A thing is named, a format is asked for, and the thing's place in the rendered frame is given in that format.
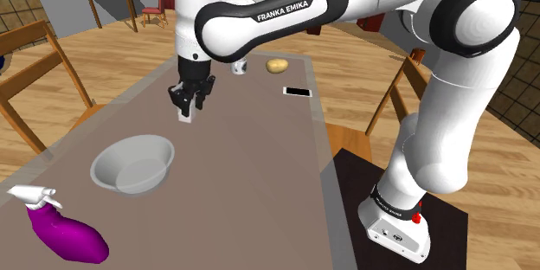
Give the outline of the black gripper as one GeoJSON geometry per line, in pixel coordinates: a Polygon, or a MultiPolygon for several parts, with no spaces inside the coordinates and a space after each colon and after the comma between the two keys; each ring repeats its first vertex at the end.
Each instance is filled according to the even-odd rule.
{"type": "Polygon", "coordinates": [[[179,83],[168,87],[171,102],[183,117],[190,116],[190,93],[196,93],[196,108],[203,109],[203,102],[211,94],[215,76],[210,74],[211,61],[192,61],[178,56],[179,83]]]}

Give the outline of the potato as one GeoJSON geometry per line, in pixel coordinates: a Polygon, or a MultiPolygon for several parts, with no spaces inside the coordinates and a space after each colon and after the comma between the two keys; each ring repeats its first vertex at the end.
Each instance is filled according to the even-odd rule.
{"type": "Polygon", "coordinates": [[[286,59],[274,58],[266,62],[266,70],[270,74],[280,74],[288,69],[289,63],[286,59]]]}

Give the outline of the grey-brown dining table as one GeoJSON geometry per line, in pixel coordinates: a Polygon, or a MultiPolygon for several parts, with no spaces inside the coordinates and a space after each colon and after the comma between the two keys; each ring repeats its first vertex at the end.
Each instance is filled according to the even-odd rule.
{"type": "Polygon", "coordinates": [[[66,261],[35,235],[25,206],[0,202],[0,270],[357,270],[310,61],[290,58],[269,74],[267,54],[244,75],[214,63],[203,109],[181,122],[167,89],[177,62],[165,61],[47,152],[0,183],[55,189],[64,216],[105,238],[100,264],[66,261]],[[174,145],[170,173],[156,189],[128,196],[90,175],[109,145],[134,135],[174,145]]]}

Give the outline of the grey bowl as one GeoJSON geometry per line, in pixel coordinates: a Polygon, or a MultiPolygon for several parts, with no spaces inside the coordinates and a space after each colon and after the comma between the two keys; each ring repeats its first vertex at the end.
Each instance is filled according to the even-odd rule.
{"type": "Polygon", "coordinates": [[[169,175],[175,147],[158,135],[137,135],[108,146],[92,162],[90,176],[101,188],[139,196],[159,187],[169,175]]]}

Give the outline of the small red chair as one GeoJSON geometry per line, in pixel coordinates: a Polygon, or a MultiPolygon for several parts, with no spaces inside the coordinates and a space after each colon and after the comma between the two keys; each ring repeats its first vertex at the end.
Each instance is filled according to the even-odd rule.
{"type": "Polygon", "coordinates": [[[162,27],[164,27],[168,21],[164,11],[164,0],[158,0],[157,7],[145,7],[142,9],[143,13],[143,27],[145,27],[146,22],[151,20],[150,15],[157,15],[162,27]]]}

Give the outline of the wooden chair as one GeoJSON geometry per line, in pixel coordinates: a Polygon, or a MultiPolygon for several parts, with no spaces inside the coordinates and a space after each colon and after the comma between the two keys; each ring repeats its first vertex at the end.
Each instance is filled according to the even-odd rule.
{"type": "Polygon", "coordinates": [[[25,67],[21,71],[10,76],[7,80],[0,83],[0,113],[36,154],[40,154],[41,152],[45,151],[47,147],[29,128],[26,122],[17,113],[16,109],[10,104],[10,99],[34,83],[36,80],[40,79],[43,75],[62,64],[74,83],[87,109],[80,116],[72,129],[76,128],[86,119],[104,107],[104,105],[94,104],[91,101],[87,90],[84,88],[83,83],[80,80],[79,75],[76,73],[72,63],[67,58],[65,52],[61,48],[45,21],[35,21],[33,23],[24,25],[21,28],[2,33],[0,35],[0,55],[6,55],[16,48],[42,37],[47,38],[47,41],[50,43],[53,50],[40,60],[25,67]]]}
{"type": "Polygon", "coordinates": [[[394,79],[390,82],[389,87],[382,97],[375,113],[373,114],[368,127],[361,132],[340,125],[326,124],[326,130],[329,136],[331,152],[336,156],[342,149],[350,151],[359,157],[371,161],[370,134],[373,132],[376,122],[381,117],[384,107],[389,101],[395,110],[395,115],[399,122],[409,115],[402,94],[398,88],[398,84],[405,75],[410,86],[414,90],[417,99],[421,100],[424,91],[428,84],[428,79],[422,74],[420,65],[426,50],[423,48],[414,48],[410,55],[404,60],[394,79]]]}

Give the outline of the purple spray bottle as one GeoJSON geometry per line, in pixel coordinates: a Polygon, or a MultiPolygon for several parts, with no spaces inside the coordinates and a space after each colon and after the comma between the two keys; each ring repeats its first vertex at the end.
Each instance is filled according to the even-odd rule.
{"type": "Polygon", "coordinates": [[[63,206],[53,195],[53,188],[17,184],[7,193],[21,200],[27,208],[36,236],[63,260],[100,264],[109,256],[109,247],[93,227],[61,214],[63,206]]]}

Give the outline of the red sofa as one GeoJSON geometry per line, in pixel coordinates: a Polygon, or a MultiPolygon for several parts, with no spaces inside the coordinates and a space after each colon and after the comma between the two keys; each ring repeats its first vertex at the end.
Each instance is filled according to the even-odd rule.
{"type": "MultiPolygon", "coordinates": [[[[384,16],[385,14],[382,13],[379,15],[370,16],[366,18],[359,18],[356,21],[356,25],[364,31],[378,32],[381,28],[384,16]]],[[[305,32],[308,35],[320,35],[321,29],[322,29],[321,26],[310,27],[306,29],[305,32]]]]}

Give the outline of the dark robot stand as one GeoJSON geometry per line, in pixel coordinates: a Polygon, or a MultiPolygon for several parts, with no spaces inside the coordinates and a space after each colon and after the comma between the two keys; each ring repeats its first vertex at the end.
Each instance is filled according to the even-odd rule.
{"type": "Polygon", "coordinates": [[[421,217],[428,224],[431,248],[416,264],[371,241],[357,215],[383,169],[345,149],[333,158],[358,270],[466,270],[468,214],[427,193],[421,217]]]}

